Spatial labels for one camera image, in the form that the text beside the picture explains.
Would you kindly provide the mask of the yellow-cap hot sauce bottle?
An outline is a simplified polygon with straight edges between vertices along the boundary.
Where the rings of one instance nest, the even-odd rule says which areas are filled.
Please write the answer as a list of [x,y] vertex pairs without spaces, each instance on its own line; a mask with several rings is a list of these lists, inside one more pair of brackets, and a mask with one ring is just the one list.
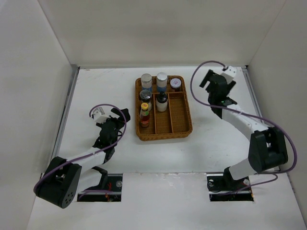
[[149,126],[149,105],[148,103],[141,104],[141,111],[140,111],[140,125],[141,127],[148,127]]

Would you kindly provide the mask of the red-label spice jar back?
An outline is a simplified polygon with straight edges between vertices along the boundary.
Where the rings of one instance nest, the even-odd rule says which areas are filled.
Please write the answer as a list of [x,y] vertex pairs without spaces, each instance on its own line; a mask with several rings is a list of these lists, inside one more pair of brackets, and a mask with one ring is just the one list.
[[181,87],[181,80],[179,78],[172,78],[170,80],[171,91],[179,92]]

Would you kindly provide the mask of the black-top salt grinder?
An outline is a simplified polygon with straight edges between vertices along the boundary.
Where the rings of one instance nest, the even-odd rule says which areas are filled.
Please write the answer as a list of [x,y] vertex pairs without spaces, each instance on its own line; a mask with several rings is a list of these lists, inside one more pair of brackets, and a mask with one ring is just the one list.
[[151,111],[152,108],[152,92],[148,89],[144,89],[140,92],[140,100],[142,103],[147,103],[149,108],[148,111]]

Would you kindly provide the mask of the silver-lid spice jar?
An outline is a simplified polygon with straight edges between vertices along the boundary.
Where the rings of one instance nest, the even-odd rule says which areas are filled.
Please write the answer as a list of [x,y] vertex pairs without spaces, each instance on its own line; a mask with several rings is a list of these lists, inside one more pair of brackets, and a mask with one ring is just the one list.
[[141,76],[142,90],[149,90],[152,92],[152,76],[151,74],[144,73]]

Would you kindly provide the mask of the white-lid blue-label shaker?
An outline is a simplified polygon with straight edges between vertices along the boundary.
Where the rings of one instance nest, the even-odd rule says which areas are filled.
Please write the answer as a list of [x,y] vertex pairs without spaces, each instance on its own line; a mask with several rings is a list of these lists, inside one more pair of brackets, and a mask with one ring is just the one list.
[[168,75],[164,72],[160,72],[156,76],[156,86],[158,92],[165,92],[167,89]]

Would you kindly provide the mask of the black-cap white bottle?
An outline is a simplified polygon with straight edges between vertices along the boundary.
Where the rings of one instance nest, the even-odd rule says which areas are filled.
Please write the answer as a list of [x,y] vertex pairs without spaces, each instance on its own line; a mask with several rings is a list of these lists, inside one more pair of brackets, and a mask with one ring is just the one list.
[[164,112],[167,109],[168,97],[165,92],[159,92],[156,98],[156,107],[159,112]]

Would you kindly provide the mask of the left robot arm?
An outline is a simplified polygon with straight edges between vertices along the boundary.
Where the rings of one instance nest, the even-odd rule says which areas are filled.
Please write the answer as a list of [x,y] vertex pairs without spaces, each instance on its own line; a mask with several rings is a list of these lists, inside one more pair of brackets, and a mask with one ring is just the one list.
[[71,202],[121,201],[121,174],[109,174],[102,164],[108,162],[115,146],[125,133],[130,114],[127,108],[113,107],[116,117],[105,115],[102,107],[92,109],[89,116],[100,128],[94,145],[74,159],[54,157],[43,177],[34,186],[37,197],[62,209]]

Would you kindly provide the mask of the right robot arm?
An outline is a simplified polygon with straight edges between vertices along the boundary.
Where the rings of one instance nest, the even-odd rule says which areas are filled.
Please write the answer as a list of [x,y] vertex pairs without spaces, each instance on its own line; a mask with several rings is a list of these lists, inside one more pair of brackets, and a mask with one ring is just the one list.
[[247,158],[224,169],[222,182],[225,188],[235,189],[240,184],[240,179],[288,162],[282,131],[243,115],[244,111],[237,102],[228,96],[236,84],[232,77],[228,79],[224,73],[217,74],[209,70],[200,87],[204,88],[207,83],[209,85],[206,91],[212,111],[239,130],[249,141]]

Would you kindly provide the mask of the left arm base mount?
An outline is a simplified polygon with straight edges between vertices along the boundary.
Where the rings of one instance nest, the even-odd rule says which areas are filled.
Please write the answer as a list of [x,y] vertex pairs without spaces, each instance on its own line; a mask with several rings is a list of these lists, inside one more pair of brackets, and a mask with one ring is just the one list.
[[95,166],[81,176],[76,201],[120,202],[122,187],[122,174],[109,174],[107,170]]

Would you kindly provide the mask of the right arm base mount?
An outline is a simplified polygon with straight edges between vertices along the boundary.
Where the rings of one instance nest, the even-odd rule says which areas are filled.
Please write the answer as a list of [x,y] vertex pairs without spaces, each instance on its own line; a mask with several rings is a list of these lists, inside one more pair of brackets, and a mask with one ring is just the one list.
[[211,202],[254,201],[249,177],[234,180],[228,170],[206,176]]

